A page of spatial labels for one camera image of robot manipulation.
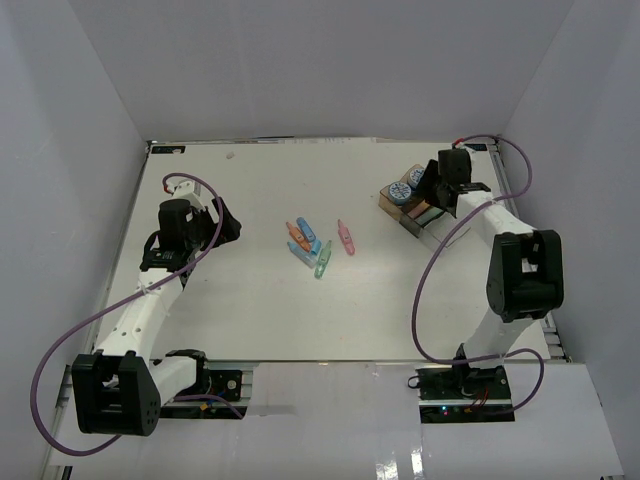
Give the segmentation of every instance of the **black bracket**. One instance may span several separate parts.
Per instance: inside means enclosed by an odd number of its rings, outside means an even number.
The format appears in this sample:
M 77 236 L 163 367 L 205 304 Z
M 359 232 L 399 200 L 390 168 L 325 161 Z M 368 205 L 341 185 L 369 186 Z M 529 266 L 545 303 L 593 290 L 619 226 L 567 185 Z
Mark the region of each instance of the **black bracket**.
M 536 267 L 522 270 L 522 260 Z M 489 306 L 505 323 L 518 318 L 544 318 L 564 299 L 562 243 L 553 230 L 532 235 L 503 233 L 493 239 L 489 276 Z
M 148 436 L 160 418 L 160 393 L 144 359 L 101 351 L 78 355 L 71 367 L 78 426 L 83 433 Z
M 465 193 L 491 190 L 471 181 L 471 156 L 466 149 L 440 150 L 438 161 L 429 160 L 416 187 L 416 195 L 434 207 L 456 216 L 458 197 Z

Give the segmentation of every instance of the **white wall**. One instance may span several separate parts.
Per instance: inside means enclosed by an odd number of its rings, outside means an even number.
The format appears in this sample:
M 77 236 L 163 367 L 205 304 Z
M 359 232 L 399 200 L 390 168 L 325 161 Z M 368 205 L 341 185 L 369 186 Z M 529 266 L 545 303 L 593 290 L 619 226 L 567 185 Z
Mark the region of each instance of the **white wall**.
M 71 0 L 145 139 L 501 131 L 573 0 Z
M 31 376 L 95 311 L 144 144 L 66 0 L 0 1 L 0 72 L 0 470 L 31 479 Z M 45 371 L 47 425 L 80 337 Z
M 586 361 L 625 478 L 640 478 L 640 4 L 578 0 L 509 122 L 525 220 L 564 246 L 563 343 Z M 506 156 L 512 185 L 525 172 Z

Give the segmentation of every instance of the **small box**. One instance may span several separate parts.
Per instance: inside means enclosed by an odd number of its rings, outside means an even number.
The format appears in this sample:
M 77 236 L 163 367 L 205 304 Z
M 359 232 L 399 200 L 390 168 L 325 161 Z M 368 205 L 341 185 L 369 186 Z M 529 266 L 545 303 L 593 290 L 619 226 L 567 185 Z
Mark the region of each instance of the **small box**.
M 416 168 L 422 168 L 422 166 L 414 165 L 411 167 L 400 181 L 407 183 L 409 174 Z M 389 185 L 380 190 L 378 206 L 429 248 L 437 248 L 444 240 L 444 237 L 458 223 L 458 219 L 442 210 L 436 209 L 437 212 L 434 211 L 435 207 L 428 206 L 426 202 L 419 198 L 412 197 L 406 204 L 396 205 L 389 198 Z M 468 231 L 469 227 L 461 228 L 447 243 L 446 247 L 450 247 Z

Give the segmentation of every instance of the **purple cable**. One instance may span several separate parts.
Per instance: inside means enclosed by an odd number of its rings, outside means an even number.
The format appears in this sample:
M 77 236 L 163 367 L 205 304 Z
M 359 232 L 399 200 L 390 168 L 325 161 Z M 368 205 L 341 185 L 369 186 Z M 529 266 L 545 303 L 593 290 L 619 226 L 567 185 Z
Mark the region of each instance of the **purple cable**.
M 190 175 L 188 173 L 170 173 L 169 175 L 167 175 L 166 177 L 164 177 L 162 179 L 162 184 L 166 187 L 167 186 L 167 180 L 169 178 L 172 178 L 172 177 L 188 178 L 190 180 L 193 180 L 194 182 L 200 183 L 207 190 L 209 190 L 211 192 L 211 194 L 213 195 L 213 198 L 216 201 L 216 207 L 218 208 L 218 217 L 219 217 L 218 226 L 216 227 L 216 231 L 214 232 L 213 238 L 209 242 L 209 245 L 207 245 L 207 248 L 205 248 L 204 251 L 198 257 L 194 258 L 191 263 L 189 263 L 188 265 L 182 267 L 180 270 L 178 270 L 176 272 L 173 272 L 171 275 L 168 275 L 165 278 L 163 278 L 162 280 L 159 280 L 156 283 L 154 283 L 153 285 L 150 285 L 146 289 L 146 291 L 155 290 L 156 288 L 161 287 L 165 283 L 170 282 L 174 278 L 182 275 L 184 272 L 186 272 L 186 271 L 192 269 L 193 267 L 195 267 L 196 264 L 200 260 L 202 260 L 209 253 L 209 251 L 211 251 L 211 249 L 213 248 L 213 246 L 216 243 L 216 240 L 218 240 L 218 236 L 220 235 L 220 230 L 222 228 L 222 212 L 223 212 L 222 201 L 220 200 L 220 197 L 218 197 L 218 194 L 216 193 L 216 191 L 211 187 L 211 185 L 209 185 L 207 182 L 201 180 L 200 178 L 195 177 L 193 175 Z M 86 320 L 83 320 L 82 322 L 77 324 L 75 327 L 71 328 L 66 333 L 64 333 L 55 342 L 53 342 L 53 345 L 51 345 L 51 347 L 49 347 L 49 350 L 47 350 L 47 352 L 42 357 L 42 360 L 40 360 L 40 363 L 38 363 L 38 367 L 36 368 L 36 371 L 33 374 L 33 380 L 31 380 L 31 391 L 30 391 L 30 394 L 29 394 L 29 405 L 31 407 L 31 417 L 33 418 L 33 422 L 36 424 L 36 428 L 40 432 L 40 435 L 42 435 L 44 437 L 44 439 L 47 441 L 47 443 L 49 443 L 49 445 L 51 445 L 56 450 L 66 454 L 66 455 L 71 455 L 73 457 L 87 457 L 89 455 L 93 455 L 94 453 L 98 453 L 98 452 L 104 450 L 109 445 L 111 445 L 113 442 L 118 440 L 120 438 L 120 435 L 116 435 L 113 438 L 107 440 L 102 445 L 99 445 L 99 446 L 97 446 L 95 448 L 92 448 L 92 449 L 89 449 L 89 450 L 73 450 L 72 448 L 65 447 L 64 445 L 59 443 L 49 433 L 47 428 L 44 426 L 44 423 L 42 422 L 42 418 L 40 418 L 40 412 L 38 411 L 38 384 L 40 383 L 40 377 L 42 376 L 42 371 L 44 370 L 45 365 L 47 364 L 47 362 L 51 358 L 51 355 L 53 355 L 53 352 L 55 352 L 58 349 L 58 347 L 60 347 L 60 345 L 62 345 L 64 343 L 64 341 L 67 340 L 71 335 L 73 335 L 74 333 L 76 333 L 80 329 L 86 327 L 90 323 L 93 323 L 96 320 L 99 320 L 100 318 L 102 318 L 106 314 L 111 313 L 114 310 L 126 305 L 127 303 L 132 302 L 132 301 L 142 297 L 144 294 L 145 294 L 145 292 L 140 290 L 140 291 L 134 293 L 133 295 L 129 295 L 128 297 L 123 298 L 119 302 L 114 303 L 110 307 L 107 307 L 104 310 L 102 310 L 102 311 L 90 316 Z M 222 401 L 223 403 L 227 403 L 226 400 L 223 400 L 223 399 L 220 399 L 220 401 Z
M 224 403 L 227 407 L 229 407 L 229 409 L 235 414 L 236 417 L 238 417 L 240 420 L 244 418 L 244 415 L 242 415 L 236 407 L 231 405 L 231 402 L 229 402 L 229 400 L 225 400 L 218 395 L 207 395 L 203 393 L 202 395 L 182 395 L 181 397 L 173 398 L 174 402 L 189 402 L 191 400 L 215 400 L 216 402 Z
M 508 143 L 509 145 L 511 145 L 513 148 L 515 148 L 518 153 L 520 153 L 520 155 L 522 156 L 522 158 L 525 161 L 525 164 L 527 165 L 527 183 L 524 186 L 524 188 L 522 190 L 520 190 L 517 193 L 512 193 L 509 195 L 501 195 L 499 197 L 495 197 L 492 201 L 488 201 L 483 203 L 482 205 L 476 207 L 475 209 L 473 209 L 469 215 L 467 215 L 466 217 L 464 217 L 462 220 L 460 220 L 456 226 L 454 226 L 451 231 L 444 237 L 444 239 L 442 240 L 442 242 L 440 242 L 440 245 L 438 245 L 438 248 L 436 248 L 435 252 L 433 252 L 433 255 L 431 256 L 431 259 L 429 260 L 429 263 L 427 264 L 427 267 L 424 270 L 424 273 L 422 274 L 422 277 L 420 278 L 420 282 L 418 282 L 418 288 L 416 289 L 416 295 L 415 298 L 413 299 L 413 308 L 411 310 L 411 336 L 413 337 L 413 343 L 416 347 L 416 349 L 418 350 L 418 352 L 420 352 L 420 354 L 426 358 L 427 360 L 429 360 L 432 363 L 437 363 L 440 365 L 465 365 L 468 363 L 472 363 L 472 362 L 482 362 L 485 360 L 495 360 L 498 358 L 501 358 L 501 355 L 482 355 L 479 357 L 473 357 L 473 358 L 466 358 L 466 359 L 460 359 L 460 360 L 450 360 L 450 359 L 442 359 L 442 358 L 435 358 L 432 357 L 431 355 L 429 355 L 424 348 L 422 348 L 422 345 L 420 345 L 420 340 L 418 339 L 418 329 L 417 329 L 417 324 L 418 324 L 418 305 L 420 304 L 420 296 L 422 295 L 422 289 L 424 288 L 424 284 L 427 281 L 427 277 L 429 276 L 429 273 L 431 273 L 431 270 L 433 269 L 433 265 L 436 263 L 436 260 L 438 259 L 438 256 L 440 256 L 440 254 L 442 253 L 442 251 L 444 250 L 444 247 L 447 243 L 449 243 L 449 240 L 451 240 L 451 238 L 456 234 L 456 232 L 458 230 L 460 230 L 464 225 L 466 225 L 475 215 L 477 215 L 478 213 L 480 213 L 482 210 L 484 210 L 485 208 L 489 207 L 490 205 L 493 205 L 494 202 L 500 201 L 500 200 L 508 200 L 511 198 L 518 198 L 521 197 L 522 195 L 524 195 L 525 193 L 527 193 L 527 191 L 529 190 L 529 187 L 531 187 L 531 182 L 533 181 L 533 169 L 531 167 L 531 161 L 529 160 L 529 157 L 527 156 L 527 154 L 524 152 L 524 150 L 522 150 L 522 148 L 520 148 L 518 145 L 516 145 L 515 143 L 513 143 L 510 140 L 507 140 L 506 138 L 502 138 L 500 136 L 497 135 L 471 135 L 469 137 L 465 137 L 465 138 L 461 138 L 459 140 L 456 140 L 456 142 L 454 143 L 454 146 L 458 143 L 461 142 L 466 142 L 469 140 L 472 140 L 474 138 L 491 138 L 493 140 L 495 140 L 496 142 L 505 142 Z M 510 357 L 515 357 L 516 355 L 520 355 L 522 353 L 530 353 L 533 356 L 535 356 L 538 360 L 538 363 L 540 364 L 540 374 L 538 376 L 538 380 L 536 382 L 536 385 L 533 387 L 533 390 L 531 390 L 531 393 L 527 396 L 527 398 L 525 398 L 522 402 L 520 402 L 519 404 L 517 404 L 516 406 L 514 406 L 513 408 L 510 408 L 508 410 L 502 410 L 500 412 L 495 412 L 496 415 L 504 415 L 507 413 L 513 413 L 516 410 L 524 407 L 527 403 L 529 403 L 531 401 L 531 399 L 533 397 L 535 397 L 535 395 L 538 393 L 538 390 L 540 390 L 540 386 L 542 385 L 542 380 L 544 378 L 544 359 L 542 358 L 542 356 L 536 352 L 535 350 L 531 349 L 531 348 L 519 348 L 517 350 L 514 350 L 513 352 L 507 353 L 506 355 L 504 355 L 505 358 L 510 358 Z

